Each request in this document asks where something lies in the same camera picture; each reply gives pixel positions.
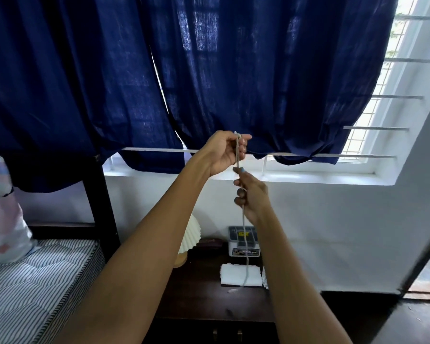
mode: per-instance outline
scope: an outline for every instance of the person's left hand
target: person's left hand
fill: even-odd
[[[247,142],[252,138],[250,134],[241,134],[239,140],[239,160],[245,158]],[[230,131],[219,130],[213,134],[198,154],[210,162],[210,176],[219,174],[236,162],[237,135]]]

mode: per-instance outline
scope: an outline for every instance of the floral pillow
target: floral pillow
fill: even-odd
[[[14,262],[31,252],[36,245],[31,238],[13,193],[10,173],[0,157],[0,263]]]

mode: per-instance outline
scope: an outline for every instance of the hand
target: hand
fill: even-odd
[[[252,136],[242,134],[239,140],[239,160],[245,158],[247,142]],[[196,154],[206,157],[210,163],[210,176],[219,174],[236,162],[236,140],[237,135],[230,131],[219,130],[213,134],[207,143]]]
[[[268,186],[252,174],[244,171],[243,168],[234,168],[233,170],[239,174],[239,179],[234,180],[234,184],[241,187],[237,190],[238,197],[234,199],[234,202],[240,207],[244,206],[245,217],[254,226],[257,226],[260,215],[271,208]]]

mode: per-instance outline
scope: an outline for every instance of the window sill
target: window sill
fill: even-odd
[[[232,167],[224,172],[212,176],[212,180],[233,181],[237,175],[232,171]],[[126,164],[115,165],[113,169],[108,163],[103,166],[105,176],[111,177],[140,177],[142,172],[128,167]],[[377,176],[376,174],[344,174],[327,172],[272,172],[268,171],[264,175],[260,171],[252,171],[253,176],[264,182],[281,183],[325,183],[338,185],[364,185],[364,186],[389,186],[393,185],[389,181]],[[173,174],[156,174],[165,177],[174,177]]]

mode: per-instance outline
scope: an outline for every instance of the string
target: string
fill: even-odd
[[[234,132],[234,134],[237,135],[237,139],[236,139],[236,166],[238,169],[240,169],[239,167],[239,140],[242,138],[241,134],[238,134],[237,132]],[[243,233],[244,233],[244,243],[245,243],[245,257],[247,258],[247,262],[245,264],[245,279],[241,285],[240,288],[244,287],[245,284],[247,283],[247,279],[248,279],[248,265],[249,265],[249,259],[248,259],[248,244],[247,244],[247,231],[245,229],[245,211],[244,211],[244,205],[242,205],[242,227],[243,227]],[[230,289],[228,291],[228,293],[237,291],[238,289]]]

